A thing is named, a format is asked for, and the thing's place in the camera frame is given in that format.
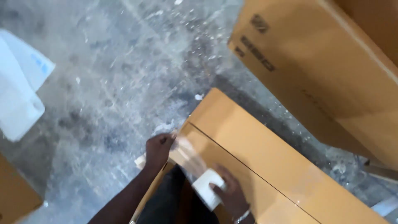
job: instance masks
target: concrete floor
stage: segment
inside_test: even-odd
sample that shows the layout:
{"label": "concrete floor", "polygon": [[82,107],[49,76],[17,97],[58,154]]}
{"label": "concrete floor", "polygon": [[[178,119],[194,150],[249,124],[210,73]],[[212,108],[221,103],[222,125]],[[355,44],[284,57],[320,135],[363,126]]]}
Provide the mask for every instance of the concrete floor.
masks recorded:
{"label": "concrete floor", "polygon": [[319,143],[226,47],[241,0],[0,0],[0,26],[57,64],[46,112],[0,152],[45,198],[25,223],[86,223],[138,173],[145,141],[212,86],[372,206],[398,187]]}

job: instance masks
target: white foam block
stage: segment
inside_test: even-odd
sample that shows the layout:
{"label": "white foam block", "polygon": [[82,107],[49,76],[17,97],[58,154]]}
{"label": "white foam block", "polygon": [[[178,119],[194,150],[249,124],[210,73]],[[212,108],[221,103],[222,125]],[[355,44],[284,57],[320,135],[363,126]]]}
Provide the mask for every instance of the white foam block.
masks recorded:
{"label": "white foam block", "polygon": [[192,185],[193,189],[201,197],[210,211],[213,211],[221,203],[220,197],[210,188],[209,183],[219,186],[222,190],[226,189],[224,180],[213,169],[208,169]]}

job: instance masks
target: brown cardboard box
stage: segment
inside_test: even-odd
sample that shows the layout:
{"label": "brown cardboard box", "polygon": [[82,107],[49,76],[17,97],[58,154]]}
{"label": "brown cardboard box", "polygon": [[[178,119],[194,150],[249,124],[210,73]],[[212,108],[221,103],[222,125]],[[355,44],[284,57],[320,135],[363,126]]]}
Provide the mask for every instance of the brown cardboard box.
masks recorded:
{"label": "brown cardboard box", "polygon": [[247,0],[229,48],[318,140],[398,171],[398,69],[333,2]]}
{"label": "brown cardboard box", "polygon": [[398,0],[335,0],[398,66]]}
{"label": "brown cardboard box", "polygon": [[[387,223],[217,89],[180,133],[207,165],[221,163],[238,178],[258,223]],[[222,206],[215,211],[226,223]]]}
{"label": "brown cardboard box", "polygon": [[43,201],[0,154],[0,224],[11,224],[39,208]]}

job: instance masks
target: silver bracelet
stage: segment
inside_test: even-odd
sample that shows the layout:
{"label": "silver bracelet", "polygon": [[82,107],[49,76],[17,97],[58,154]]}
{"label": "silver bracelet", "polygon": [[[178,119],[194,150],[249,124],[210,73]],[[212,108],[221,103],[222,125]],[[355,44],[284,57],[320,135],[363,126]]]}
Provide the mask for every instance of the silver bracelet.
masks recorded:
{"label": "silver bracelet", "polygon": [[241,221],[243,221],[249,214],[250,214],[250,207],[241,217],[239,217],[237,220],[235,220],[234,224],[239,224]]}

